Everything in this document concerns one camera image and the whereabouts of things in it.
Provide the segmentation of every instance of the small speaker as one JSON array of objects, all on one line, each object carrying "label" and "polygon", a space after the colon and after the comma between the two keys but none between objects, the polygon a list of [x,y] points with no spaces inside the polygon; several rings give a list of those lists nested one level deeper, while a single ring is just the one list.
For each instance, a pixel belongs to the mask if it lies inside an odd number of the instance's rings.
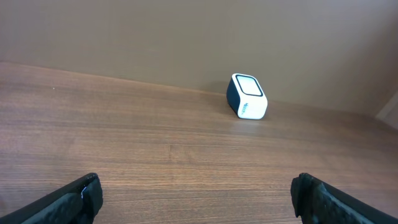
[{"label": "small speaker", "polygon": [[261,119],[268,101],[256,78],[235,73],[231,77],[226,99],[232,110],[242,119]]}]

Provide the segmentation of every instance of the white speaker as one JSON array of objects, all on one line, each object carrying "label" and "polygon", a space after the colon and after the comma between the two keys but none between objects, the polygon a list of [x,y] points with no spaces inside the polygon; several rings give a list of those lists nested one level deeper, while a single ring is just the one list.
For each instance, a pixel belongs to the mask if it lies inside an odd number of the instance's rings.
[{"label": "white speaker", "polygon": [[267,97],[256,78],[235,73],[231,77],[226,99],[232,110],[242,119],[261,119],[268,106]]}]

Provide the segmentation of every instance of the wood grain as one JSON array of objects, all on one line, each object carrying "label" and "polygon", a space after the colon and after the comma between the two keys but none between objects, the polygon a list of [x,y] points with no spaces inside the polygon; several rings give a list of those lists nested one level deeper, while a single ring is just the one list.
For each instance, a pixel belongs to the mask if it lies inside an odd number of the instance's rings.
[{"label": "wood grain", "polygon": [[398,217],[398,133],[365,116],[0,63],[0,216],[89,173],[95,223],[300,223],[309,172]]}]

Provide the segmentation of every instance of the beige wall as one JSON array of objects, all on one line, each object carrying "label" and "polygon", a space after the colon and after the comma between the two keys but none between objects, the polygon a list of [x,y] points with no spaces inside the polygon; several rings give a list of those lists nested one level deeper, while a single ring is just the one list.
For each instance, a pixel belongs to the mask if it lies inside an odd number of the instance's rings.
[{"label": "beige wall", "polygon": [[375,115],[398,89],[397,0],[0,0],[0,59]]}]

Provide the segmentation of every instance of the wooden table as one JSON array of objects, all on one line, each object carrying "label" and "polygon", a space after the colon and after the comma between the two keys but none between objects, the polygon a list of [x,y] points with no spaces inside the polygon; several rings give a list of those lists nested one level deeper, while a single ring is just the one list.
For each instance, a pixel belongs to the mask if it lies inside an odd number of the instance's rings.
[{"label": "wooden table", "polygon": [[0,63],[0,216],[96,172],[95,223],[300,223],[309,172],[398,217],[397,147],[365,116],[270,102],[243,120],[222,94]]}]

